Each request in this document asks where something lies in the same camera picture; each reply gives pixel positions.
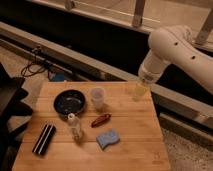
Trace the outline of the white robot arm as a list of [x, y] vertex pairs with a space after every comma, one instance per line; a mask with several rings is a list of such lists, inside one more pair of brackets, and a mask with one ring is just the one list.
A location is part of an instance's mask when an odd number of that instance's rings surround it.
[[154, 84], [173, 64], [213, 95], [213, 57], [191, 44], [191, 30], [185, 25], [161, 27], [148, 37], [149, 51], [138, 69], [144, 84]]

